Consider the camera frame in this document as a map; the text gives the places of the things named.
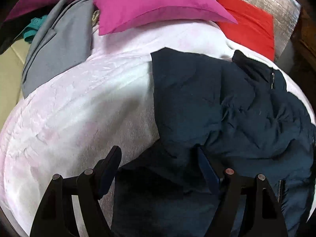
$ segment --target red cushion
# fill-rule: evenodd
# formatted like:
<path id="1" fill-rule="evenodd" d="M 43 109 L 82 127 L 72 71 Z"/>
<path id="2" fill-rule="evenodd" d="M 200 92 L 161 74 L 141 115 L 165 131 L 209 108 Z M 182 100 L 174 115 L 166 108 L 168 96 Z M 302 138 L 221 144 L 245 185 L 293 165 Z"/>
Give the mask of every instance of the red cushion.
<path id="1" fill-rule="evenodd" d="M 274 60 L 273 16 L 242 0 L 217 0 L 238 25 L 218 22 L 226 37 Z"/>

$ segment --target beige sofa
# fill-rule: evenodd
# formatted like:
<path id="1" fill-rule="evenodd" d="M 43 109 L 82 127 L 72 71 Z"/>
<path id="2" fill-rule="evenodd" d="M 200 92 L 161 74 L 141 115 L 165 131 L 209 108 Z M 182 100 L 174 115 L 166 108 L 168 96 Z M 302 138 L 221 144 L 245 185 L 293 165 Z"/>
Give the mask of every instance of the beige sofa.
<path id="1" fill-rule="evenodd" d="M 30 44 L 17 40 L 0 55 L 0 130 L 11 110 L 23 98 L 22 69 Z"/>

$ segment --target magenta pillow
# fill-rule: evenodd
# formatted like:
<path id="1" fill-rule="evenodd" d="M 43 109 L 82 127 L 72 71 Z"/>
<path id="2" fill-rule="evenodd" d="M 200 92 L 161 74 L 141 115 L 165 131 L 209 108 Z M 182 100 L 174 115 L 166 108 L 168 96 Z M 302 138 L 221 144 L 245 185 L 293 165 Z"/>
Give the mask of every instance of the magenta pillow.
<path id="1" fill-rule="evenodd" d="M 161 20 L 237 23 L 216 0 L 94 0 L 94 4 L 100 10 L 100 35 Z"/>

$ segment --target dark blue puffer jacket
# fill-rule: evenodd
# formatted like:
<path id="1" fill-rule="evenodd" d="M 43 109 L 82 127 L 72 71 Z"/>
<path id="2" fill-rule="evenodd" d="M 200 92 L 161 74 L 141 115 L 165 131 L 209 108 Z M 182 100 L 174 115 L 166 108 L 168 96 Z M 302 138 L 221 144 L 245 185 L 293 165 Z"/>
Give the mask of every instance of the dark blue puffer jacket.
<path id="1" fill-rule="evenodd" d="M 160 139 L 120 168 L 112 230 L 125 237 L 203 237 L 218 206 L 193 147 L 205 145 L 243 176 L 264 174 L 278 193 L 289 237 L 306 220 L 314 194 L 316 127 L 286 91 L 282 73 L 236 51 L 227 62 L 168 48 L 152 53 Z M 241 199 L 232 236 L 238 236 Z"/>

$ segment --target jacket zipper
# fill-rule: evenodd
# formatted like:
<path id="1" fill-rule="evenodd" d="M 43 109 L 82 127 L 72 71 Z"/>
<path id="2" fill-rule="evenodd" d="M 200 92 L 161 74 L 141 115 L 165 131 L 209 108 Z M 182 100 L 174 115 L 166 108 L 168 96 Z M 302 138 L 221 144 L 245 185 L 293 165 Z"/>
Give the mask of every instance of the jacket zipper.
<path id="1" fill-rule="evenodd" d="M 275 74 L 274 74 L 274 72 L 272 72 L 272 74 L 271 74 L 271 89 L 273 89 L 273 87 L 274 87 L 274 79 L 275 79 Z"/>
<path id="2" fill-rule="evenodd" d="M 285 189 L 285 180 L 280 180 L 279 185 L 278 185 L 278 191 L 277 191 L 277 201 L 280 204 L 282 204 L 283 202 L 284 189 Z"/>

